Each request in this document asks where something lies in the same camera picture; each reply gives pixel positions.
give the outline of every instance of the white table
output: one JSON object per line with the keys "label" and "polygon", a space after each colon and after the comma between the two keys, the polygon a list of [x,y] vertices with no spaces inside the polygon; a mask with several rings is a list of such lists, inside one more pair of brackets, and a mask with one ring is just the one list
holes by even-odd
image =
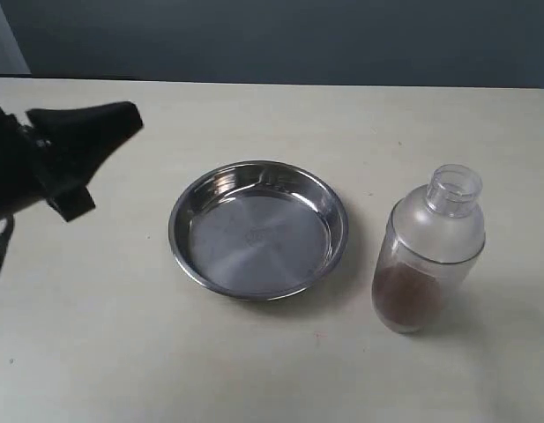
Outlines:
{"label": "white table", "polygon": [[[97,209],[17,216],[0,422],[544,422],[544,91],[0,79],[18,116],[116,100],[145,128]],[[337,270],[284,301],[211,293],[168,246],[182,190],[249,159],[308,169],[350,216]],[[441,322],[399,336],[369,296],[385,221],[448,162],[481,173],[488,245]]]}

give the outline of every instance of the bottle neck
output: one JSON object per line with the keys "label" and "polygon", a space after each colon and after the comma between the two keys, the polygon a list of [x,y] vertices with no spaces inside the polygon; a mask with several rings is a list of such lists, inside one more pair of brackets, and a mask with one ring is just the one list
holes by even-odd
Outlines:
{"label": "bottle neck", "polygon": [[472,169],[461,165],[444,165],[432,175],[426,202],[433,212],[463,218],[477,205],[481,188],[481,178]]}

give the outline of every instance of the metal pet bowl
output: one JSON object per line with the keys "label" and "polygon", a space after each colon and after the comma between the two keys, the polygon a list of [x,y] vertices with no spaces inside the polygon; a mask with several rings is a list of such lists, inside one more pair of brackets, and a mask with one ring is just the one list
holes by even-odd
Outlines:
{"label": "metal pet bowl", "polygon": [[272,161],[220,167],[175,203],[169,242],[202,286],[254,301],[305,290],[331,271],[347,243],[337,195],[313,174]]}

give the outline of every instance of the brown powder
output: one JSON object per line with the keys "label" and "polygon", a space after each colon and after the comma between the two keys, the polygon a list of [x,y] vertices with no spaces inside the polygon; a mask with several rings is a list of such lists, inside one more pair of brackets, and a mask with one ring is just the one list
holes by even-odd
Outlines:
{"label": "brown powder", "polygon": [[376,270],[372,297],[377,312],[397,331],[416,330],[440,311],[440,287],[436,279],[398,263]]}

